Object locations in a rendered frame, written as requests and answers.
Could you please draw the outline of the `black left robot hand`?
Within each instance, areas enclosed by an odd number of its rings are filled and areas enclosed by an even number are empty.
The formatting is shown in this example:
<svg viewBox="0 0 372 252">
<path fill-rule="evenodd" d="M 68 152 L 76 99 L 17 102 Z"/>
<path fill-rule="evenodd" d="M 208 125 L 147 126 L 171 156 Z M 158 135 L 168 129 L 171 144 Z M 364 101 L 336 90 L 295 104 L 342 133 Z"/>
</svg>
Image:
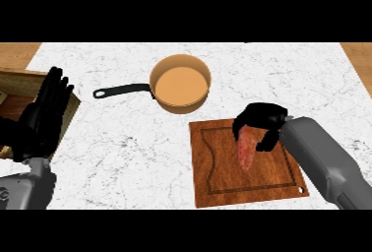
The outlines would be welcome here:
<svg viewBox="0 0 372 252">
<path fill-rule="evenodd" d="M 72 90 L 62 69 L 51 67 L 37 101 L 26 105 L 19 120 L 0 116 L 0 145 L 12 148 L 13 162 L 22 162 L 28 158 L 47 158 L 54 152 Z"/>
</svg>

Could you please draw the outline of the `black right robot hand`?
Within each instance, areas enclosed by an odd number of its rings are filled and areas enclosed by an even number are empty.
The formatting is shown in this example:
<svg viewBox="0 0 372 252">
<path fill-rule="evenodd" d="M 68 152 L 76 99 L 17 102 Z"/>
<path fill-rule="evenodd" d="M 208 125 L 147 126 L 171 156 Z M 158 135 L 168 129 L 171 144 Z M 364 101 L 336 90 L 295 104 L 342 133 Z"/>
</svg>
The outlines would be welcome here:
<svg viewBox="0 0 372 252">
<path fill-rule="evenodd" d="M 243 126 L 264 129 L 265 134 L 255 144 L 258 152 L 270 152 L 279 141 L 279 130 L 285 124 L 288 109 L 274 103 L 254 102 L 237 115 L 231 122 L 233 137 L 237 138 L 239 129 Z"/>
</svg>

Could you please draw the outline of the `reddish sweet potato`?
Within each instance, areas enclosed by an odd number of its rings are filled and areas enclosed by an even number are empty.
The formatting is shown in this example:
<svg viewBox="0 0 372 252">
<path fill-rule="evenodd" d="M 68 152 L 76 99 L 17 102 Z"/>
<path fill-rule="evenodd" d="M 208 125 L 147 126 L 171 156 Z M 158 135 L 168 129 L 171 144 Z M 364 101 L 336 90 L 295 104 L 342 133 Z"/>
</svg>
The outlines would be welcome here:
<svg viewBox="0 0 372 252">
<path fill-rule="evenodd" d="M 255 146 L 257 141 L 252 128 L 242 126 L 237 131 L 237 162 L 243 171 L 249 170 L 252 164 Z"/>
</svg>

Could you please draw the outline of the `brown wooden cutting board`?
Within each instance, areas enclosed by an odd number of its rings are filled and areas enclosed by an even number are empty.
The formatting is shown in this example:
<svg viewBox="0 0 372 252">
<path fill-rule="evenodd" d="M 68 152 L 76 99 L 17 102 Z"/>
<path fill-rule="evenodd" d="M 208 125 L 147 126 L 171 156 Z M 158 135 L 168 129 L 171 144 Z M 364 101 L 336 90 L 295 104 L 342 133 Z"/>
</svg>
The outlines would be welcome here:
<svg viewBox="0 0 372 252">
<path fill-rule="evenodd" d="M 257 152 L 265 130 L 243 127 L 233 137 L 230 119 L 189 123 L 195 206 L 198 208 L 310 195 L 298 163 L 280 143 Z"/>
</svg>

